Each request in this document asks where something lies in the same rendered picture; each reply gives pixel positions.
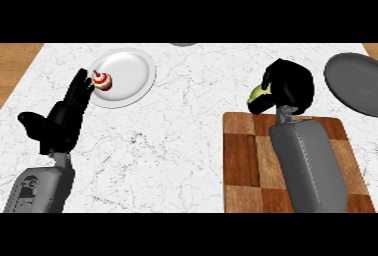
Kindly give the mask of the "red and white cupcake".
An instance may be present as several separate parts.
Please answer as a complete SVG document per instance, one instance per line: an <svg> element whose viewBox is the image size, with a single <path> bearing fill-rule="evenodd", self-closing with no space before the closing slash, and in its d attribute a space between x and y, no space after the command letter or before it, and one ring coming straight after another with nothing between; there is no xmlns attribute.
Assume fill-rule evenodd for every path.
<svg viewBox="0 0 378 256"><path fill-rule="evenodd" d="M99 90L108 91L112 88L112 77L108 73L99 73L97 71L93 71L91 81L94 87Z"/></svg>

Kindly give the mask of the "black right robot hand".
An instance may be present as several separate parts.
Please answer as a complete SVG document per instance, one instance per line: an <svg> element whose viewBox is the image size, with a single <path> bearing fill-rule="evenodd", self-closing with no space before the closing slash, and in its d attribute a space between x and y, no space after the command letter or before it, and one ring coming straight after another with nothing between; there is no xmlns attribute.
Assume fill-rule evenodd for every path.
<svg viewBox="0 0 378 256"><path fill-rule="evenodd" d="M300 64L277 59L266 68L261 84L263 89L270 88L271 93L261 95L251 104L248 110L252 114L261 114L271 107L295 107L294 115L301 115L313 103L314 83L307 68Z"/></svg>

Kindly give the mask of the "dark grey pan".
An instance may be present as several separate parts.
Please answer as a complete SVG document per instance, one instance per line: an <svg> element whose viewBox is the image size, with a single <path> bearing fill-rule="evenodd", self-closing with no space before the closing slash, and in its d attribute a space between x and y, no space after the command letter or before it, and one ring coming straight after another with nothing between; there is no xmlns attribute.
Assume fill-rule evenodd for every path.
<svg viewBox="0 0 378 256"><path fill-rule="evenodd" d="M334 55L323 69L325 83L339 102L378 117L378 60L359 53Z"/></svg>

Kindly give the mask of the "white plate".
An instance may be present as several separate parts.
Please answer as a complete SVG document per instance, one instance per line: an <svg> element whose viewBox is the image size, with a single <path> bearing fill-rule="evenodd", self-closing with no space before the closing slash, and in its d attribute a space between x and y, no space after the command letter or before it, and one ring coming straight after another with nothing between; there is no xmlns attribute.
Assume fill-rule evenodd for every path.
<svg viewBox="0 0 378 256"><path fill-rule="evenodd" d="M149 92L155 78L156 65L149 54L136 48L122 48L105 53L91 63L88 76L106 73L112 87L96 89L90 101L103 108L121 108L136 103Z"/></svg>

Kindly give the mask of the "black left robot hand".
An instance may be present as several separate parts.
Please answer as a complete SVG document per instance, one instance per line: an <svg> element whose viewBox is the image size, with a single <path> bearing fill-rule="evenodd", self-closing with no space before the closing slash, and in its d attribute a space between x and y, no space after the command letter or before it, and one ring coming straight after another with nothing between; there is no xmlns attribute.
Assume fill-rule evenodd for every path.
<svg viewBox="0 0 378 256"><path fill-rule="evenodd" d="M94 90L87 70L80 69L71 81L62 101L57 101L49 115L22 112L18 120L26 135L40 142L40 154L69 153L77 145L82 115Z"/></svg>

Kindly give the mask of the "yellow lemon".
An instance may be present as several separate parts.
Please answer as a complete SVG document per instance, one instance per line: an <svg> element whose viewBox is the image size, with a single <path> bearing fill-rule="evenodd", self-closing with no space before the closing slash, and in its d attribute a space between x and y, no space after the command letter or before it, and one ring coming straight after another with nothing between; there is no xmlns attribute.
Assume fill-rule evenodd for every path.
<svg viewBox="0 0 378 256"><path fill-rule="evenodd" d="M263 89L261 86L257 86L257 87L254 88L254 90L251 91L251 94L249 94L249 98L248 98L246 103L251 104L252 101L254 101L261 95L267 95L267 94L270 94L270 93L271 93L270 88Z"/></svg>

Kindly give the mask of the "wooden checkered cutting board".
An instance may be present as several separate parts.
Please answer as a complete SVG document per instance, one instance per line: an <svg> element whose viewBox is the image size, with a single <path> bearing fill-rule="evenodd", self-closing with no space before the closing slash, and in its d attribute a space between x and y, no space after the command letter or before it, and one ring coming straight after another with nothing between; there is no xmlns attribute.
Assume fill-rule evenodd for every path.
<svg viewBox="0 0 378 256"><path fill-rule="evenodd" d="M375 207L341 120L331 117L314 117L314 120L326 130L341 167L348 190L347 211L370 213ZM254 115L243 112L223 114L226 213L292 212L280 165L269 137L269 127L273 124L273 114Z"/></svg>

